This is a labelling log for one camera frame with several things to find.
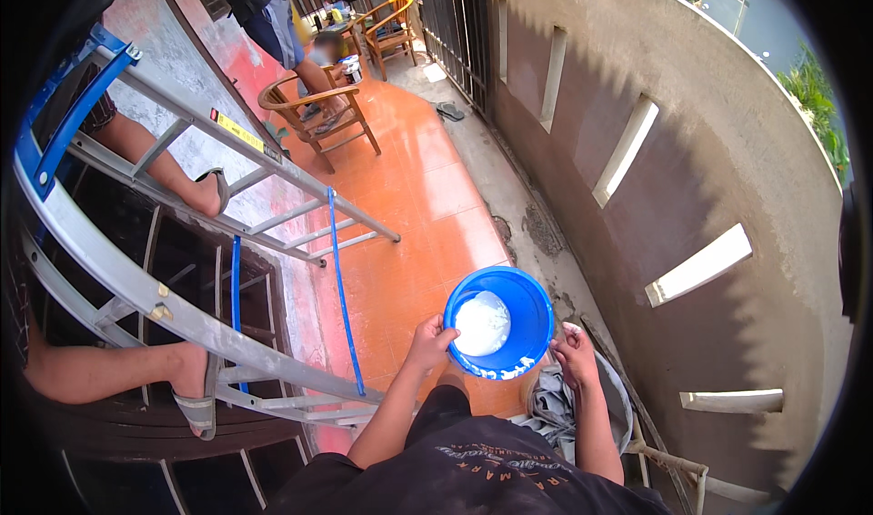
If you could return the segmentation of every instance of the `wooden chair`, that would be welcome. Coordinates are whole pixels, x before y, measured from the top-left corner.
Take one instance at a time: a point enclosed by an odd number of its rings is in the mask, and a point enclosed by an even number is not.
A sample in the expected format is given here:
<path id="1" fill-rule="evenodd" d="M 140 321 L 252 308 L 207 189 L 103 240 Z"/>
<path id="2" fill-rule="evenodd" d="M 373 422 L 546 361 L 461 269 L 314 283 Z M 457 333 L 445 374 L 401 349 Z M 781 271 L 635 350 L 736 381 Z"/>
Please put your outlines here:
<path id="1" fill-rule="evenodd" d="M 409 7 L 415 0 L 388 0 L 382 5 L 379 5 L 376 8 L 368 11 L 364 15 L 362 15 L 356 21 L 357 24 L 361 25 L 361 33 L 364 35 L 364 41 L 366 42 L 366 48 L 370 51 L 370 61 L 374 64 L 379 63 L 379 69 L 382 74 L 382 81 L 387 81 L 387 76 L 385 75 L 385 60 L 392 59 L 397 55 L 404 54 L 412 54 L 412 64 L 418 66 L 418 62 L 416 61 L 416 54 L 412 51 L 412 40 L 414 39 L 412 35 L 412 28 L 409 24 L 409 12 L 407 11 Z M 375 25 L 370 28 L 366 28 L 365 21 L 366 18 L 370 15 L 378 15 L 377 11 L 386 5 L 391 4 L 391 8 L 394 10 L 390 15 L 388 15 L 385 19 L 382 19 Z M 389 26 L 388 32 L 382 36 L 378 37 L 376 35 L 377 31 L 384 26 L 395 22 L 398 25 L 401 25 L 400 30 L 391 30 Z M 402 51 L 398 51 L 396 53 L 387 55 L 387 57 L 382 56 L 383 51 L 394 51 L 397 49 L 397 46 L 401 45 L 403 47 Z"/>
<path id="2" fill-rule="evenodd" d="M 333 66 L 324 66 L 325 72 L 328 72 Z M 274 81 L 269 84 L 263 91 L 261 91 L 260 95 L 257 95 L 257 105 L 261 106 L 265 110 L 270 110 L 272 112 L 276 112 L 281 115 L 288 124 L 294 129 L 297 133 L 297 136 L 307 144 L 309 144 L 312 149 L 315 151 L 315 154 L 320 158 L 322 163 L 324 164 L 327 172 L 330 174 L 334 174 L 336 170 L 334 170 L 333 165 L 330 163 L 330 160 L 327 160 L 325 153 L 331 150 L 336 150 L 343 144 L 347 144 L 348 142 L 354 140 L 359 136 L 368 136 L 370 139 L 370 143 L 373 144 L 373 149 L 376 150 L 377 155 L 381 155 L 381 150 L 379 149 L 379 144 L 376 142 L 376 137 L 373 136 L 373 131 L 366 125 L 366 119 L 364 119 L 364 114 L 361 111 L 361 107 L 358 105 L 358 101 L 355 99 L 355 95 L 357 95 L 361 89 L 359 89 L 355 85 L 348 85 L 344 87 L 337 88 L 336 82 L 327 73 L 327 79 L 330 81 L 332 90 L 326 91 L 324 93 L 318 93 L 317 95 L 309 95 L 303 99 L 296 100 L 294 102 L 289 102 L 288 98 L 279 90 L 279 86 L 289 81 L 296 80 L 298 78 L 297 74 L 292 74 L 286 78 L 282 78 L 279 81 Z M 300 106 L 306 106 L 307 104 L 312 104 L 313 102 L 318 102 L 320 100 L 324 100 L 326 98 L 332 96 L 345 96 L 348 99 L 348 106 L 344 107 L 339 115 L 346 115 L 346 112 L 351 110 L 355 113 L 355 115 L 345 121 L 341 120 L 336 124 L 332 129 L 327 131 L 322 135 L 316 135 L 315 129 L 318 128 L 319 125 L 322 124 L 323 120 L 321 116 L 317 115 L 314 119 L 304 123 L 300 120 L 300 113 L 298 109 Z M 350 127 L 355 123 L 361 124 L 361 131 L 355 135 L 349 136 L 348 138 L 343 139 L 327 148 L 321 147 L 319 143 L 320 140 L 324 138 L 328 138 L 331 135 L 335 135 L 340 132 L 342 129 L 346 127 Z"/>

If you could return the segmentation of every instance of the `rectangular wall opening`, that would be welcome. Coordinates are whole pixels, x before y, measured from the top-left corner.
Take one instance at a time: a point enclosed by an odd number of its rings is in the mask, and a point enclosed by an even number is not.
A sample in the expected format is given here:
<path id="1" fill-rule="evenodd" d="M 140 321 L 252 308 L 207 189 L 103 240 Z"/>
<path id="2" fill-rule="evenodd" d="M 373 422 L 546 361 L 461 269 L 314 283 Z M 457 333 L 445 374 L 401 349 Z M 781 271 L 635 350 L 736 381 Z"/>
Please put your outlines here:
<path id="1" fill-rule="evenodd" d="M 601 208 L 606 207 L 609 198 L 616 193 L 619 184 L 622 183 L 627 169 L 637 157 L 642 141 L 649 134 L 649 129 L 652 128 L 657 113 L 657 104 L 645 96 L 641 96 L 637 105 L 634 106 L 634 111 L 631 112 L 630 119 L 627 120 L 622 137 L 618 139 L 616 149 L 609 157 L 609 162 L 592 192 Z"/>
<path id="2" fill-rule="evenodd" d="M 507 0 L 497 0 L 497 25 L 499 27 L 498 38 L 500 43 L 500 80 L 507 83 Z"/>
<path id="3" fill-rule="evenodd" d="M 552 131 L 554 107 L 558 103 L 558 87 L 561 86 L 561 72 L 564 69 L 564 53 L 567 52 L 567 32 L 557 26 L 552 32 L 552 52 L 548 58 L 546 92 L 543 94 L 543 111 L 540 124 L 547 133 Z"/>
<path id="4" fill-rule="evenodd" d="M 749 237 L 746 236 L 743 225 L 736 224 L 703 250 L 647 285 L 645 290 L 649 303 L 653 307 L 663 305 L 717 278 L 751 255 L 752 245 L 749 243 Z"/>

